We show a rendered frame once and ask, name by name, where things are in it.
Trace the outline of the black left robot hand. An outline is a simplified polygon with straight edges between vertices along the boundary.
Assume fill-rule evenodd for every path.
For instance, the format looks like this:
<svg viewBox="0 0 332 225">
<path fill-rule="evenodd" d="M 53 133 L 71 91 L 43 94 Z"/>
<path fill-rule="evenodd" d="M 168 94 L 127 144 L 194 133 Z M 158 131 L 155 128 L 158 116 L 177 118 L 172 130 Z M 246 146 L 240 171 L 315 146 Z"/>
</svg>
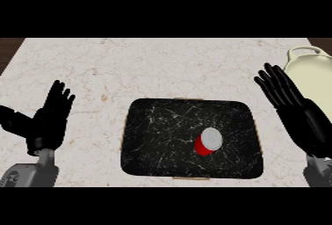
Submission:
<svg viewBox="0 0 332 225">
<path fill-rule="evenodd" d="M 26 153 L 37 156 L 43 149 L 56 150 L 63 142 L 75 95 L 59 80 L 51 84 L 43 107 L 32 118 L 0 105 L 0 127 L 26 140 Z"/>
</svg>

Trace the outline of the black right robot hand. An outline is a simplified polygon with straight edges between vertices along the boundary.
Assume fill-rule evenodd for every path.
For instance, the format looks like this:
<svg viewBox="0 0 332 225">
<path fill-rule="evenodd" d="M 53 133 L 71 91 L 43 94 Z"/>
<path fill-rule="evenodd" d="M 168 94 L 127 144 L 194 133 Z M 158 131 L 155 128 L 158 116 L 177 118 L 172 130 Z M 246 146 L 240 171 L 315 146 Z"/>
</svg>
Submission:
<svg viewBox="0 0 332 225">
<path fill-rule="evenodd" d="M 332 122 L 280 67 L 265 63 L 254 82 L 273 104 L 295 145 L 310 156 L 332 158 Z"/>
</svg>

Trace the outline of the cream pot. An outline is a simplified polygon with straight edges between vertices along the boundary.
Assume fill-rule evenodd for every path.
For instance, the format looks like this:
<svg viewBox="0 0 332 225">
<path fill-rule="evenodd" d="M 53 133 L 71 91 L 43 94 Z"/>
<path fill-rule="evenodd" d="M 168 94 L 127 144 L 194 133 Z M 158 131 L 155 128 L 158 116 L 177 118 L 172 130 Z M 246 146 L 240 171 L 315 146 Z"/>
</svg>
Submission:
<svg viewBox="0 0 332 225">
<path fill-rule="evenodd" d="M 287 50 L 286 56 L 283 71 L 332 121 L 332 55 L 318 47 L 298 46 Z"/>
</svg>

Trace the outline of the red can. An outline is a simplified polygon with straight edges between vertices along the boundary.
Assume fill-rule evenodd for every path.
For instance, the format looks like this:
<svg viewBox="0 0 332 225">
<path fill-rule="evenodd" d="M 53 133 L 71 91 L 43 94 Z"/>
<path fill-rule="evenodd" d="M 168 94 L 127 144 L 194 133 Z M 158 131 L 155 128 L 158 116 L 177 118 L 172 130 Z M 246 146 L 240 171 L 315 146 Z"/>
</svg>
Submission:
<svg viewBox="0 0 332 225">
<path fill-rule="evenodd" d="M 194 140 L 194 150 L 200 156 L 211 155 L 221 147 L 223 137 L 217 128 L 203 129 Z"/>
</svg>

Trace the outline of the black marbled tray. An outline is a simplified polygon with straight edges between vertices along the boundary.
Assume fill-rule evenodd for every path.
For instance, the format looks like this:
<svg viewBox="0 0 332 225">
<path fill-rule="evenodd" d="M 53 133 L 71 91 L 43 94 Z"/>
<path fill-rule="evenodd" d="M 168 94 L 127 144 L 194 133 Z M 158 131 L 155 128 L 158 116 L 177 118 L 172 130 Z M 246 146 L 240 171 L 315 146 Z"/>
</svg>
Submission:
<svg viewBox="0 0 332 225">
<path fill-rule="evenodd" d="M 194 140 L 208 127 L 218 129 L 223 144 L 200 156 Z M 237 101 L 138 98 L 127 114 L 121 168 L 135 176 L 259 177 L 262 152 L 249 107 Z"/>
</svg>

